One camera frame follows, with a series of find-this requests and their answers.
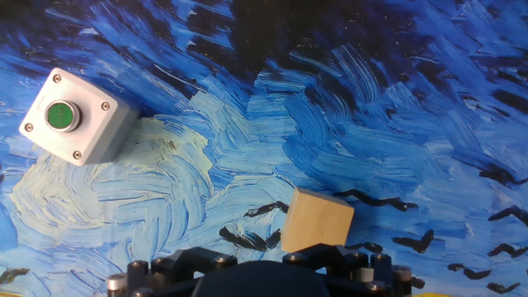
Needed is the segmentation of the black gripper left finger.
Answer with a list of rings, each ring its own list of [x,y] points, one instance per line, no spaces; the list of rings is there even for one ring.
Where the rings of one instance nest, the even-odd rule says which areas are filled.
[[[106,279],[106,295],[148,296],[171,285],[189,285],[197,272],[205,275],[237,264],[235,256],[203,247],[178,249],[169,256],[157,257],[150,262],[130,262],[124,272]]]

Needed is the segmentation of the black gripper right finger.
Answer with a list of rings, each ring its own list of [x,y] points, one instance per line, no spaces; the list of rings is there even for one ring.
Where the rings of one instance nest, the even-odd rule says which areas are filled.
[[[319,243],[287,253],[282,262],[312,276],[304,279],[309,292],[321,296],[413,296],[411,268],[393,264],[385,253],[368,255]]]

